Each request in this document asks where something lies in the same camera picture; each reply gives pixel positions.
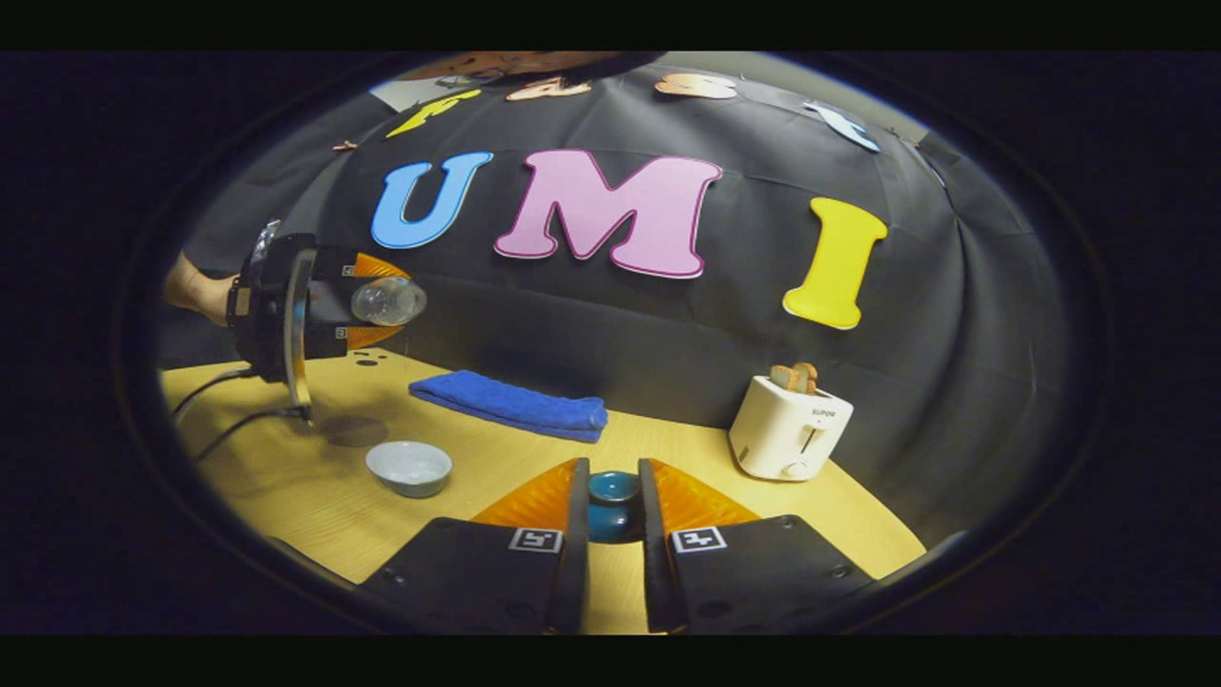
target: black cable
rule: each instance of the black cable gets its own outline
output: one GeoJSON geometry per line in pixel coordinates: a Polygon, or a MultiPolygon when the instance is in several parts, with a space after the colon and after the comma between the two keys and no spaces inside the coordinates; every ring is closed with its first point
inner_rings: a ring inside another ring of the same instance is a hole
{"type": "Polygon", "coordinates": [[[252,423],[252,422],[254,422],[254,421],[256,421],[259,419],[265,419],[265,417],[297,417],[297,419],[300,419],[300,420],[305,420],[305,412],[306,412],[306,410],[308,409],[305,406],[293,406],[291,409],[276,409],[276,410],[272,410],[272,411],[259,411],[256,414],[248,415],[244,419],[242,419],[241,421],[238,421],[237,425],[234,425],[233,427],[226,430],[225,432],[221,433],[220,437],[217,437],[216,439],[214,439],[211,444],[209,444],[203,451],[199,453],[199,455],[195,456],[195,462],[198,464],[198,462],[203,461],[204,459],[206,459],[208,454],[211,454],[214,449],[216,449],[217,447],[221,445],[221,442],[225,442],[234,432],[237,432],[238,430],[242,430],[247,425],[249,425],[249,423],[252,423]]]}
{"type": "Polygon", "coordinates": [[[217,384],[220,384],[222,382],[228,382],[231,379],[245,379],[248,377],[255,377],[256,375],[258,373],[254,372],[254,369],[252,369],[252,367],[244,367],[244,369],[232,370],[232,371],[228,371],[228,372],[225,372],[225,373],[221,373],[221,375],[216,376],[215,379],[212,379],[208,384],[204,384],[199,389],[195,389],[190,394],[187,394],[187,398],[178,403],[178,406],[176,409],[173,409],[173,421],[175,422],[181,421],[182,416],[186,414],[187,409],[190,406],[190,403],[194,401],[197,397],[199,397],[200,394],[203,394],[205,389],[208,389],[210,387],[215,387],[215,386],[217,386],[217,384]]]}

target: table surface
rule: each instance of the table surface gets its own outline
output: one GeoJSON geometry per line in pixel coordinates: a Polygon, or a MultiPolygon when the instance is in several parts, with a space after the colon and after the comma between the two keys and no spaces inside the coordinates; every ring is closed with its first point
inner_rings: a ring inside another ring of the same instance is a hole
{"type": "MultiPolygon", "coordinates": [[[[161,376],[166,400],[176,406],[237,367],[242,364],[166,371],[161,376]]],[[[761,517],[797,515],[874,578],[924,553],[916,536],[834,461],[808,482],[766,482],[735,465],[724,430],[610,411],[598,443],[585,444],[487,422],[408,394],[409,383],[447,372],[381,349],[308,361],[315,427],[281,419],[253,422],[204,460],[201,477],[254,531],[283,539],[355,583],[430,520],[469,520],[514,488],[580,456],[590,459],[591,473],[635,473],[640,459],[656,459],[761,517]],[[454,464],[446,488],[429,499],[392,493],[365,467],[369,445],[337,445],[336,437],[322,430],[347,417],[385,425],[382,442],[422,442],[443,449],[454,464]]],[[[183,419],[183,444],[197,453],[249,414],[287,404],[284,386],[259,378],[212,387],[183,419]]],[[[648,632],[639,543],[591,543],[587,593],[590,633],[648,632]]]]}

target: blue towel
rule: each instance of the blue towel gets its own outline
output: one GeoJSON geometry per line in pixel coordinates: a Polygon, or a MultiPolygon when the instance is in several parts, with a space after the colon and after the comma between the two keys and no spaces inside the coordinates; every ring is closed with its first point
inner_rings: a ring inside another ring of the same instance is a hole
{"type": "Polygon", "coordinates": [[[602,399],[557,399],[458,371],[408,387],[416,399],[536,434],[596,443],[607,426],[602,399]]]}

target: hand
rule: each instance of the hand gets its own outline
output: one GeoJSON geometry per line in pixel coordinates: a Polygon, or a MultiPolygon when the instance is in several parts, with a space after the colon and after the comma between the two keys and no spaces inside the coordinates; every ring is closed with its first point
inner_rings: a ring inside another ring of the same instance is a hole
{"type": "Polygon", "coordinates": [[[186,254],[178,253],[178,261],[173,264],[165,281],[165,299],[171,305],[194,310],[220,326],[227,326],[225,310],[230,288],[236,278],[237,275],[210,278],[199,271],[186,254]]]}

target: toaster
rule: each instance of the toaster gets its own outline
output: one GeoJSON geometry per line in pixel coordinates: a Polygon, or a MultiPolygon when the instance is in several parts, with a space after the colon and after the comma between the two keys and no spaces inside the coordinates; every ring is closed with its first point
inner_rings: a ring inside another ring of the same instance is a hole
{"type": "Polygon", "coordinates": [[[827,464],[851,417],[851,404],[822,389],[801,394],[753,377],[729,444],[747,475],[805,482],[827,464]]]}

